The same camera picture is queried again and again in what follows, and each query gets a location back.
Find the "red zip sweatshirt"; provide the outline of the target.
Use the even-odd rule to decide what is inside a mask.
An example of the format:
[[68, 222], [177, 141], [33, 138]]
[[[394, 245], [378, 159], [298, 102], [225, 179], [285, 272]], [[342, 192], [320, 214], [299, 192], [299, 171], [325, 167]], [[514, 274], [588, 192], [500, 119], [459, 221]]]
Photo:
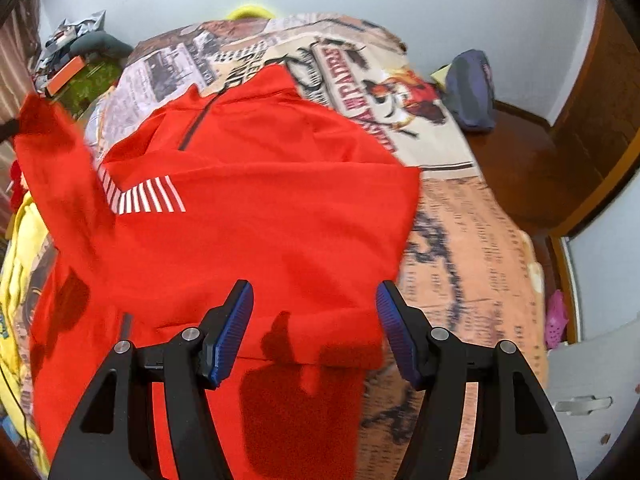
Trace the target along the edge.
[[46, 451], [117, 341], [168, 341], [245, 280], [252, 316], [207, 397], [232, 474], [352, 478], [364, 378], [383, 361], [375, 291], [398, 274], [419, 170], [279, 65], [189, 89], [100, 162], [58, 104], [29, 96], [18, 122], [58, 252], [30, 329]]

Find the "pink clog shoe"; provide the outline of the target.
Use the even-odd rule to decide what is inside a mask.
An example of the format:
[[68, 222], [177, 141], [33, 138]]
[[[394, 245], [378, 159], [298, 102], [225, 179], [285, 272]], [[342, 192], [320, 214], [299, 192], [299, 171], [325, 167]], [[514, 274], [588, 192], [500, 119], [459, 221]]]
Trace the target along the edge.
[[544, 321], [544, 342], [549, 350], [555, 349], [562, 342], [567, 324], [568, 316], [564, 296], [557, 289], [548, 299], [546, 320]]

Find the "newspaper print bed sheet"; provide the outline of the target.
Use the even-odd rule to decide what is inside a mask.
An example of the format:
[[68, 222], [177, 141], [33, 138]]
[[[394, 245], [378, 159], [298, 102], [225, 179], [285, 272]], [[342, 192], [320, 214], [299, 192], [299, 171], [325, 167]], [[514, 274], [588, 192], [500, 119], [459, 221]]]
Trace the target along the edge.
[[[66, 113], [100, 162], [189, 89], [208, 98], [270, 65], [288, 71], [303, 99], [354, 122], [419, 170], [418, 206], [392, 278], [408, 304], [471, 344], [513, 340], [545, 378], [539, 264], [496, 202], [454, 118], [386, 29], [333, 13], [176, 29], [137, 45], [116, 84], [92, 103], [89, 125]], [[49, 232], [29, 284], [32, 321], [57, 255]], [[381, 333], [382, 364], [363, 382], [351, 479], [396, 474], [420, 408], [420, 394], [400, 377]]]

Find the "yellow printed garment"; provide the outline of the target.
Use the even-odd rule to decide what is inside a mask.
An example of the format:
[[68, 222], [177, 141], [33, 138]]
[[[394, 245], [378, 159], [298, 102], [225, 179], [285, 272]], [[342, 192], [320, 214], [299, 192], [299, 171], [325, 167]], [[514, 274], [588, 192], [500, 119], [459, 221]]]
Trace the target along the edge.
[[49, 231], [27, 194], [10, 225], [1, 267], [1, 409], [9, 417], [28, 458], [40, 474], [50, 462], [34, 422], [34, 388], [29, 356], [32, 315], [27, 299], [32, 271], [42, 256]]

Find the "brown wooden door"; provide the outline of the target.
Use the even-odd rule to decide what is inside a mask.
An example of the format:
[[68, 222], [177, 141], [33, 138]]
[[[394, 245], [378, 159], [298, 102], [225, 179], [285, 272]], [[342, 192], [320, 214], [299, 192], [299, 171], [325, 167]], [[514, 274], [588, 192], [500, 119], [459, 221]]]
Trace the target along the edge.
[[639, 47], [610, 0], [598, 0], [587, 54], [560, 116], [525, 154], [518, 224], [570, 232], [604, 206], [639, 151]]

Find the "dark blue backpack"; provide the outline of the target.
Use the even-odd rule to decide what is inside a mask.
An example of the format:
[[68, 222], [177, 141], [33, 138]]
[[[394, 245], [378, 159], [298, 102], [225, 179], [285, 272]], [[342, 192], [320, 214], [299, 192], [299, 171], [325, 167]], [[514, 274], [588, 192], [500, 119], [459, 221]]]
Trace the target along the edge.
[[461, 129], [488, 132], [495, 128], [495, 86], [484, 51], [471, 49], [457, 55], [445, 84], [442, 100]]

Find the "green patterned cloth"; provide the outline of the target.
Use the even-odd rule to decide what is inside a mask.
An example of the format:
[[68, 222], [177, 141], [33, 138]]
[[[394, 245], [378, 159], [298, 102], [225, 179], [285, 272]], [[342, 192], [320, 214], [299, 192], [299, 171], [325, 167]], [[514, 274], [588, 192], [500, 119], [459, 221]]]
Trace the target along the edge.
[[70, 78], [53, 99], [78, 119], [99, 96], [116, 84], [121, 74], [122, 68], [115, 61], [91, 62]]

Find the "orange black box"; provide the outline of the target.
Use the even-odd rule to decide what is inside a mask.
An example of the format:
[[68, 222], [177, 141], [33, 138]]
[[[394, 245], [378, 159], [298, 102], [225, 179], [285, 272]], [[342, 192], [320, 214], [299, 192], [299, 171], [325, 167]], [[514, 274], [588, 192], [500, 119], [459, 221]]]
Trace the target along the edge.
[[81, 56], [75, 56], [58, 70], [46, 84], [46, 92], [48, 96], [54, 96], [58, 93], [72, 78], [76, 76], [86, 63]]

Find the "dark grey plush toy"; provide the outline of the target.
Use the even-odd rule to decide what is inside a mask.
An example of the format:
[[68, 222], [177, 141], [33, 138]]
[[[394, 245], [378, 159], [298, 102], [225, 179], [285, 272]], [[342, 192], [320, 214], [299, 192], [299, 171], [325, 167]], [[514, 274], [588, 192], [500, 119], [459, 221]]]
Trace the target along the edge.
[[71, 56], [97, 54], [120, 60], [128, 58], [133, 50], [134, 48], [129, 44], [125, 44], [103, 30], [87, 32], [70, 44]]

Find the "striped curtain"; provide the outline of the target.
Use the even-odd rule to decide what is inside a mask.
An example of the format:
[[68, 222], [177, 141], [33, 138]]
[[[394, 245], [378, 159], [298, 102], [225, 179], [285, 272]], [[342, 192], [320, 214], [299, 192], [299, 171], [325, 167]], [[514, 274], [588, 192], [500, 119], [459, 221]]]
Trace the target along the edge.
[[17, 118], [35, 91], [32, 68], [41, 52], [40, 0], [16, 0], [1, 25], [1, 129]]

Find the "yellow round object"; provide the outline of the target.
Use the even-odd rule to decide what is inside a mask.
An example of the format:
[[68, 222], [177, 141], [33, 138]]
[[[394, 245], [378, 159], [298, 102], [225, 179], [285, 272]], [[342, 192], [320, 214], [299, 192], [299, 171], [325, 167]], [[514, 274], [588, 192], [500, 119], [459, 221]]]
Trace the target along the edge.
[[258, 4], [247, 3], [242, 4], [233, 9], [226, 19], [230, 21], [246, 20], [247, 18], [262, 18], [263, 20], [271, 20], [275, 18], [276, 14], [266, 9], [264, 6], [258, 6]]

